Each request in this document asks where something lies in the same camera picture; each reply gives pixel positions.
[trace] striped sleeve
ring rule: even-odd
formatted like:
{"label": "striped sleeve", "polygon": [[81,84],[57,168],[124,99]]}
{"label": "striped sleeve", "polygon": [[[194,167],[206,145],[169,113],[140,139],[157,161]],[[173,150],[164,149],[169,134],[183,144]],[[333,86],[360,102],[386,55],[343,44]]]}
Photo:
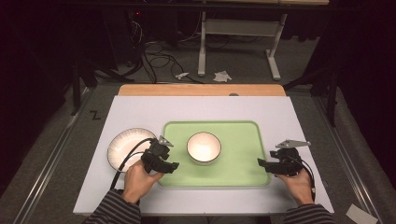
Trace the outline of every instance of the striped sleeve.
{"label": "striped sleeve", "polygon": [[140,224],[140,208],[125,202],[116,189],[111,189],[84,223]]}
{"label": "striped sleeve", "polygon": [[288,210],[284,224],[335,224],[332,215],[321,204],[305,204]]}

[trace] dark background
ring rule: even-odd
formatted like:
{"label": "dark background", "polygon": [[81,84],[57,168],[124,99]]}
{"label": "dark background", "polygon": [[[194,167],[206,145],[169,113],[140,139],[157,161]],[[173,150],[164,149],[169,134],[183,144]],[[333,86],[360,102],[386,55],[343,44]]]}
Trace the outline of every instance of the dark background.
{"label": "dark background", "polygon": [[[319,41],[306,73],[323,66],[334,49],[343,46],[341,65],[337,70],[339,87],[370,148],[396,186],[396,171],[392,167],[396,156],[392,146],[396,134],[393,88],[396,81],[395,7],[389,0],[366,2],[367,7],[358,15],[289,14],[282,38],[297,35],[300,41],[315,39],[323,34],[330,20],[326,36]],[[332,5],[337,4],[354,6],[356,2],[332,1]],[[263,17],[247,14],[216,16]],[[192,34],[198,18],[198,12],[157,11],[155,14],[143,13],[135,19],[149,27],[148,37],[162,38],[176,45],[180,35],[177,31]],[[111,46],[114,36],[107,28],[122,27],[122,23],[114,23],[117,19],[104,16],[95,9],[64,10],[49,0],[1,3],[2,193],[45,122],[64,103],[64,91],[72,82],[72,67],[77,56],[89,57],[107,68],[117,68],[117,63],[125,61],[125,54],[134,55],[132,51],[119,53]]]}

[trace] gray floor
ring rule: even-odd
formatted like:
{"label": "gray floor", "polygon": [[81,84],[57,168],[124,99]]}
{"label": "gray floor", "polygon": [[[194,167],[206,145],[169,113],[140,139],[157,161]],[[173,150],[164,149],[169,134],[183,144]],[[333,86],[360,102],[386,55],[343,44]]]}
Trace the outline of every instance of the gray floor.
{"label": "gray floor", "polygon": [[[225,70],[232,78],[228,83],[285,84],[303,73],[317,41],[281,41],[276,52],[276,61],[282,76],[279,82],[272,80],[268,63],[263,57],[263,46],[270,43],[267,39],[262,39],[252,43],[235,42],[225,48],[216,49],[223,42],[212,40],[208,43],[213,48],[207,50],[205,77],[196,76],[198,46],[179,45],[177,49],[165,46],[164,52],[176,57],[184,72],[190,72],[192,78],[204,83],[217,83],[213,80],[214,73]],[[151,46],[148,51],[155,52],[159,48],[158,45]],[[159,66],[165,62],[166,60],[154,61]],[[171,64],[155,71],[159,82],[177,81],[172,77]],[[174,67],[174,75],[180,72],[179,68]],[[131,77],[139,82],[149,81],[144,69]],[[26,214],[26,223],[80,223],[85,218],[74,215],[72,210],[105,124],[108,109],[119,87],[120,83],[100,80],[96,89],[86,92],[85,104],[77,117],[70,116],[73,110],[71,91],[66,94],[65,105],[48,122],[2,196],[0,223],[12,223],[16,218],[41,171],[50,166],[46,166],[46,162],[53,156],[52,151],[59,151],[60,159],[55,161],[52,170],[47,170],[46,174],[50,179],[42,186],[44,190],[37,196],[39,200],[28,201],[32,202],[33,209],[28,209],[30,213],[23,213]],[[312,154],[327,186],[336,222],[354,223],[346,216],[347,209],[354,203],[379,217],[382,223],[395,223],[395,190],[361,136],[342,93],[338,92],[335,111],[337,126],[334,129],[323,117],[323,99],[311,97],[307,90],[309,86],[299,86],[288,91],[288,95],[306,139],[312,142]],[[97,111],[96,117],[100,119],[92,119],[92,111]],[[66,127],[70,127],[70,132],[64,131]],[[272,216],[271,219],[273,223],[281,223],[282,216]]]}

